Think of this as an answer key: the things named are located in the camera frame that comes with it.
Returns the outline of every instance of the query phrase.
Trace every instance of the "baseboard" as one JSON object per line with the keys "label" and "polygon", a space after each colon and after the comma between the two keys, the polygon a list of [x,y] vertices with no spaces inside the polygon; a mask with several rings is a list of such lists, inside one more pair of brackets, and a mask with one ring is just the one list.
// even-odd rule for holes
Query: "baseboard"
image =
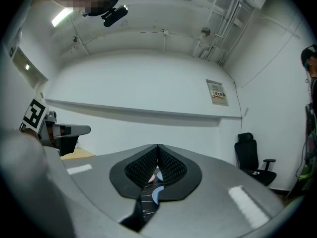
{"label": "baseboard", "polygon": [[274,188],[270,188],[270,190],[274,192],[275,194],[282,195],[282,196],[287,196],[289,193],[289,190],[274,189]]}

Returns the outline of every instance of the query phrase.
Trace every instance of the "office chair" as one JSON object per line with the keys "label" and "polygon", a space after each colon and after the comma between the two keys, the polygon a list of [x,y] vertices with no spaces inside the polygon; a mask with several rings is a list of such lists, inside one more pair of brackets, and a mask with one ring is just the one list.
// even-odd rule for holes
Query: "office chair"
{"label": "office chair", "polygon": [[253,135],[251,133],[239,134],[238,139],[239,142],[234,145],[234,149],[240,162],[240,169],[268,186],[276,177],[276,173],[268,171],[268,167],[271,162],[276,160],[263,160],[266,162],[265,170],[258,170],[257,142],[253,139]]}

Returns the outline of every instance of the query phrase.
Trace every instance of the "white ceiling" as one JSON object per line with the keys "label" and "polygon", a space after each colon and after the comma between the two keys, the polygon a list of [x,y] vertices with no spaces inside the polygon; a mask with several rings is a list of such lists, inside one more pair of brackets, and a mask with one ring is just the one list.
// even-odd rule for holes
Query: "white ceiling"
{"label": "white ceiling", "polygon": [[[129,13],[110,28],[105,28],[100,16],[83,17],[79,12],[70,17],[89,54],[123,49],[161,50],[162,29],[170,34],[166,37],[166,52],[192,55],[201,28],[205,26],[213,0],[119,0],[116,6],[126,5]],[[217,0],[216,8],[225,15],[231,0]],[[62,64],[87,56],[80,42],[73,42],[76,35],[69,17],[56,28],[51,20],[63,8],[52,1],[30,8],[25,27],[29,27],[51,57]],[[248,13],[241,10],[238,19],[245,22]],[[217,32],[221,16],[214,13],[208,27],[211,35],[204,38],[202,47],[209,48],[213,33]],[[223,49],[229,49],[241,29],[234,25]]]}

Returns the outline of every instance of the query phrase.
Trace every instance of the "ceiling light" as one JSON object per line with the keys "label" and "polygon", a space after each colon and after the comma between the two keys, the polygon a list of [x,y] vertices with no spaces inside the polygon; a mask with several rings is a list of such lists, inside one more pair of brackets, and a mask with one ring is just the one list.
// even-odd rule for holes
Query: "ceiling light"
{"label": "ceiling light", "polygon": [[56,27],[68,14],[70,14],[73,11],[73,9],[65,8],[62,10],[53,20],[52,24],[54,27]]}

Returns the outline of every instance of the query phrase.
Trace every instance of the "ceiling fixture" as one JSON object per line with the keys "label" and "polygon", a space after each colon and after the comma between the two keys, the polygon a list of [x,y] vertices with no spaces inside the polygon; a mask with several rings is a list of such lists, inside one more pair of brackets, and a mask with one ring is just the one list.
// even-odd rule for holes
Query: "ceiling fixture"
{"label": "ceiling fixture", "polygon": [[73,9],[65,8],[62,10],[53,20],[52,24],[54,27],[56,27],[67,15],[69,15]]}

